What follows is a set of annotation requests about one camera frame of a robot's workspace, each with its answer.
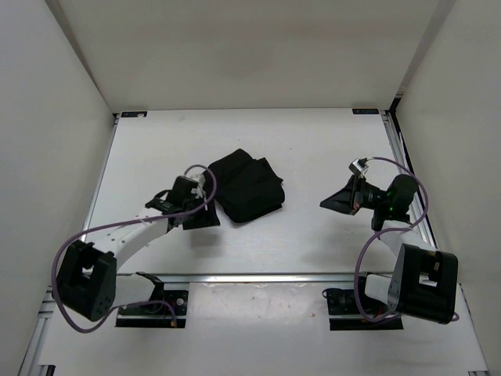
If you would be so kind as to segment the black skirt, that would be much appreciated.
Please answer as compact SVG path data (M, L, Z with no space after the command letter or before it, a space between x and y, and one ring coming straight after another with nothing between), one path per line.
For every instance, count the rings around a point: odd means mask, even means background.
M283 179L264 157L254 159L242 149L208 166L217 184L215 201L236 224L253 221L281 209Z

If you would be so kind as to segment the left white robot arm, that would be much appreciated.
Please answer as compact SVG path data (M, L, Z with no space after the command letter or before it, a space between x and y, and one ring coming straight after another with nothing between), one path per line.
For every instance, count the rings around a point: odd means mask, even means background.
M218 226L216 189L209 171L180 175L171 189L157 193L133 220L100 226L106 234L95 241L79 237L68 241L52 269L53 297L62 313L73 310L97 325L115 309L173 313L159 278L141 271L120 276L118 271L151 242L178 227Z

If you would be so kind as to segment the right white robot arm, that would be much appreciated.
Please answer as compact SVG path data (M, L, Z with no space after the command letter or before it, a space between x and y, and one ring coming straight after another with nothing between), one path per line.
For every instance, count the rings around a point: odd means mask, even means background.
M407 315L438 324L455 320L458 258L430 246L415 232L408 214L419 185L409 175L397 175L386 190L352 175L346 186L320 202L320 207L344 215L372 211L368 240L385 243L396 257L390 277L361 276L355 265L351 303L370 323Z

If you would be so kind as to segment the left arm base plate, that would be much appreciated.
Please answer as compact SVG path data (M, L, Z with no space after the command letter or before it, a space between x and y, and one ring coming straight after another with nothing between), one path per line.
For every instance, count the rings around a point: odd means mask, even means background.
M189 285L143 272L117 278L114 306L119 328L181 329L186 326Z

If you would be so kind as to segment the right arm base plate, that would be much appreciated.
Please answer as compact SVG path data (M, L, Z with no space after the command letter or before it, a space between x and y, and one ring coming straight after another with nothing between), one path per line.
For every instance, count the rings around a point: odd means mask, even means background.
M322 291L326 300L330 331L400 331L400 318L382 323L368 322L358 311L353 290L327 288Z

